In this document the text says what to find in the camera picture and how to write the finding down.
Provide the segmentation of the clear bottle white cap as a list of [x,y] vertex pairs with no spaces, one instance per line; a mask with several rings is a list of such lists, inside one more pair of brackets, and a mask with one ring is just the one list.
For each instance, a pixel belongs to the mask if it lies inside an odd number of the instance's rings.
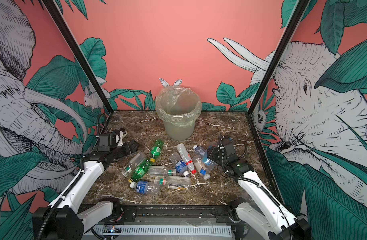
[[212,169],[215,168],[215,162],[208,158],[207,150],[199,145],[194,145],[193,147],[194,152],[200,156],[202,167],[210,172]]

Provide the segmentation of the clear crushed bottle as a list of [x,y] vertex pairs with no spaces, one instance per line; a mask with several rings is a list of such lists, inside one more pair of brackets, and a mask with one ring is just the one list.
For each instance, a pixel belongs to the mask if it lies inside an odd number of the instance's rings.
[[136,167],[146,159],[146,155],[142,152],[137,152],[136,155],[129,161],[127,167],[122,171],[124,177],[128,177],[132,174]]

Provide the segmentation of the clear bottle green red label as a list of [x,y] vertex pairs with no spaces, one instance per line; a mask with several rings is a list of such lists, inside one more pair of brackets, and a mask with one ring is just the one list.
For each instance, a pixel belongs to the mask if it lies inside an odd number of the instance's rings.
[[190,178],[178,176],[155,177],[154,183],[174,190],[188,190],[191,186]]

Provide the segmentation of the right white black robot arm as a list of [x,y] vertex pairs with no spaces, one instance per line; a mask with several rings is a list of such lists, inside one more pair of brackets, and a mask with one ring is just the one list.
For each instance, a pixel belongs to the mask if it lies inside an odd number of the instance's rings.
[[259,210],[249,203],[241,202],[231,209],[238,220],[245,222],[265,240],[310,240],[311,226],[304,219],[297,219],[259,178],[251,164],[240,158],[233,150],[227,162],[227,147],[211,146],[207,158],[221,166],[226,177],[237,181],[255,202]]

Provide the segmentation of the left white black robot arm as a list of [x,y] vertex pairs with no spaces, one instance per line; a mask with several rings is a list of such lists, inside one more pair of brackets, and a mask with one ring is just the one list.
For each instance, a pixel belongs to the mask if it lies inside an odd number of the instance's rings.
[[139,143],[127,141],[121,146],[97,144],[82,158],[81,169],[68,186],[46,208],[32,216],[36,240],[80,240],[98,222],[116,211],[115,200],[102,201],[79,213],[81,203],[95,181],[115,159],[136,153]]

